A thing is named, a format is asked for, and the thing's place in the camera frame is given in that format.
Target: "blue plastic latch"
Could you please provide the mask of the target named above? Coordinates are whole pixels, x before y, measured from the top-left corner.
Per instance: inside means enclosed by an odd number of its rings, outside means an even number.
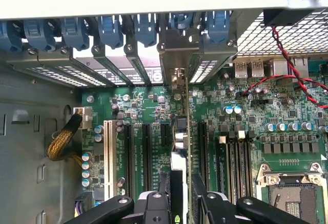
[[[218,44],[228,41],[230,26],[229,11],[208,11],[207,12],[207,31],[211,41]]]
[[[171,13],[171,18],[169,19],[169,25],[171,29],[187,29],[190,28],[192,20],[193,20],[193,13],[183,14],[183,13]]]
[[[137,41],[143,43],[145,47],[153,46],[157,43],[155,15],[153,13],[135,15],[133,23]]]
[[[65,43],[69,47],[76,48],[78,51],[89,48],[90,40],[88,30],[83,18],[70,17],[60,19],[61,33]]]
[[[98,30],[100,40],[112,49],[123,46],[123,34],[118,16],[99,16]]]
[[[7,52],[21,52],[22,37],[12,22],[0,22],[0,49]]]
[[[27,41],[33,48],[46,52],[56,49],[53,28],[48,23],[48,20],[24,20],[24,31]]]

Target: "green circuit board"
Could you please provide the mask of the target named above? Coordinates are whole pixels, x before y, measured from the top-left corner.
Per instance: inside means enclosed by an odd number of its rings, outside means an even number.
[[[319,75],[310,76],[313,80],[321,83],[326,83],[327,79]],[[246,184],[245,170],[243,159],[240,160],[240,166],[236,161],[237,153],[242,156],[245,153],[245,145],[240,147],[240,151],[232,150],[231,164],[227,164],[227,149],[222,147],[217,149],[219,137],[221,135],[221,126],[227,125],[229,131],[233,131],[235,125],[242,125],[245,134],[248,131],[254,131],[254,138],[249,141],[249,158],[250,158],[250,181],[252,194],[257,196],[256,177],[260,166],[265,163],[270,166],[274,172],[307,172],[310,169],[311,163],[317,162],[321,165],[323,172],[328,169],[326,158],[328,156],[328,146],[326,134],[318,131],[318,119],[326,120],[327,113],[312,105],[305,99],[302,92],[295,92],[292,84],[284,82],[266,82],[261,85],[262,88],[268,88],[268,94],[249,95],[248,97],[235,98],[234,92],[243,91],[250,84],[257,82],[258,79],[230,79],[222,80],[214,78],[205,85],[190,85],[188,90],[188,103],[190,110],[190,126],[191,126],[191,154],[192,154],[192,171],[193,173],[200,171],[199,163],[205,161],[206,174],[208,176],[207,188],[208,191],[220,191],[229,197],[230,201],[234,202],[236,198],[247,195],[247,189],[243,184]],[[235,91],[232,93],[226,90],[233,86]],[[307,85],[309,93],[312,94],[321,103],[328,103],[328,96],[321,89]],[[163,102],[154,101],[153,95],[165,99]],[[286,97],[277,97],[277,94],[284,94]],[[92,95],[94,102],[87,102],[87,97]],[[123,96],[129,95],[129,101],[123,101]],[[283,100],[291,98],[292,105],[284,105]],[[120,111],[125,114],[126,124],[131,124],[134,128],[134,151],[135,151],[135,192],[132,196],[134,199],[144,191],[144,169],[142,155],[142,124],[151,125],[152,133],[152,189],[156,190],[159,183],[160,171],[168,172],[170,169],[170,152],[171,147],[162,147],[160,141],[160,123],[171,123],[170,114],[185,115],[185,102],[183,99],[176,101],[173,98],[173,93],[170,87],[140,87],[140,88],[106,88],[106,89],[88,89],[83,93],[83,106],[92,107],[93,110],[93,128],[97,125],[102,125],[104,120],[114,120],[111,109],[112,100],[116,99],[120,106]],[[253,100],[270,99],[271,103],[266,105],[251,105]],[[241,113],[227,114],[225,107],[241,108]],[[199,123],[205,123],[206,127],[206,156],[199,158]],[[274,130],[268,132],[265,129],[266,124],[276,125],[283,123],[286,126],[285,131]],[[298,131],[290,131],[288,124],[296,123]],[[301,128],[302,123],[310,123],[311,130],[305,131]],[[94,152],[94,132],[83,131],[83,151]],[[310,145],[310,150],[307,148],[302,151],[302,146],[299,152],[283,151],[283,144],[307,143]],[[278,150],[272,149],[271,152],[264,151],[264,145],[279,144]],[[118,133],[117,136],[117,178],[126,177],[126,161],[124,151],[124,135]],[[100,173],[104,168],[104,162],[101,160],[93,163],[92,178],[96,179],[91,188],[85,188],[86,191],[93,190],[95,187],[103,185],[103,175]],[[229,178],[232,172],[240,171],[239,194],[237,193],[236,179],[231,183]],[[324,223],[324,210],[321,189],[316,189],[317,201],[317,217],[318,223]],[[119,189],[118,194],[124,194],[124,189]],[[261,199],[270,202],[269,190],[262,189]]]

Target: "white pci slot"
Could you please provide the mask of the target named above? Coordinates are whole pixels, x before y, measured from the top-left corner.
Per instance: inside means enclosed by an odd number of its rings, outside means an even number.
[[[116,129],[114,120],[104,120],[105,201],[116,196]]]

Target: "white connector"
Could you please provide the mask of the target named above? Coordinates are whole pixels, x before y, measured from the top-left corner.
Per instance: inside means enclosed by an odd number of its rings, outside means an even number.
[[[86,107],[74,107],[73,114],[78,112],[82,116],[82,122],[79,129],[91,129],[92,128],[92,109]]]

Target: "motherboard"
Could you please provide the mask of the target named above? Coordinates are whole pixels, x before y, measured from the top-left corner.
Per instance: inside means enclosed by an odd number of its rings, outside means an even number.
[[[318,73],[310,78],[328,81]],[[254,196],[309,223],[325,223],[328,114],[290,80],[238,95],[258,80],[217,75],[182,93],[169,86],[84,90],[82,105],[93,116],[92,128],[83,130],[84,191],[93,193],[96,206],[114,195],[136,200],[157,190],[171,152],[179,150],[173,121],[189,111],[188,166],[208,191],[232,203]],[[306,86],[328,103],[322,89]]]

